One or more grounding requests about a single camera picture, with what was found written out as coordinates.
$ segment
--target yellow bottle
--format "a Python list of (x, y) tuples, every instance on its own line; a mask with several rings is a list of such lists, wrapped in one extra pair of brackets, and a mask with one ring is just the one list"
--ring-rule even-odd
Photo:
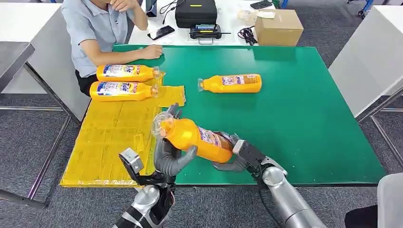
[(143, 65), (102, 65), (96, 69), (96, 77), (100, 82), (144, 82), (159, 78), (159, 67)]
[(158, 88), (141, 82), (94, 82), (89, 93), (95, 101), (141, 101), (157, 97)]
[(262, 88), (262, 78), (258, 74), (215, 75), (209, 79), (198, 80), (199, 92), (208, 90), (213, 93), (257, 93)]
[(154, 118), (153, 134), (168, 139), (174, 147), (187, 150), (198, 147), (197, 155), (213, 162), (225, 163), (232, 156), (232, 146), (224, 137), (198, 127), (190, 119), (174, 119), (169, 112)]

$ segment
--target green tabletop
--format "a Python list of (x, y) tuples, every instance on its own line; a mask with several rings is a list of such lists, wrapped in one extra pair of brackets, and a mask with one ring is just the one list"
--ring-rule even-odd
[[(141, 46), (115, 46), (128, 51)], [(291, 184), (375, 184), (385, 172), (314, 47), (164, 46), (136, 64), (167, 72), (164, 85), (185, 86), (182, 117), (212, 131), (236, 133), (288, 171)], [(256, 94), (197, 91), (197, 79), (257, 73)], [(246, 171), (221, 172), (197, 157), (177, 184), (254, 184)]]

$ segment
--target man's hand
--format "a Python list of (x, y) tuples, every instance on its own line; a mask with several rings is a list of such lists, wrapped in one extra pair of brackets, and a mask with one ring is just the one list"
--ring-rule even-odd
[(136, 0), (111, 0), (109, 4), (111, 4), (114, 10), (119, 12), (124, 12), (128, 9), (140, 7)]
[(142, 59), (155, 59), (163, 54), (163, 47), (161, 45), (150, 45), (141, 50)]

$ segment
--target man's arm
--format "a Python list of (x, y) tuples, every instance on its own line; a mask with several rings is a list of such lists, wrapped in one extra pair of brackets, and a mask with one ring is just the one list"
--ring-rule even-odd
[(111, 0), (110, 4), (114, 10), (119, 12), (133, 10), (134, 17), (131, 18), (133, 23), (140, 30), (147, 30), (148, 18), (137, 0)]
[(81, 42), (80, 46), (95, 66), (125, 64), (138, 59), (155, 59), (162, 54), (162, 47), (159, 45), (150, 45), (141, 50), (127, 52), (102, 52), (98, 41), (87, 39)]

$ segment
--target cardboard box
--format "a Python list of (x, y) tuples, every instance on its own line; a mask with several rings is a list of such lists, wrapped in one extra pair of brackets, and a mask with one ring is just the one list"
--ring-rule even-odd
[(274, 12), (274, 18), (258, 16), (255, 24), (259, 45), (295, 46), (304, 28), (295, 10), (264, 9), (264, 12)]

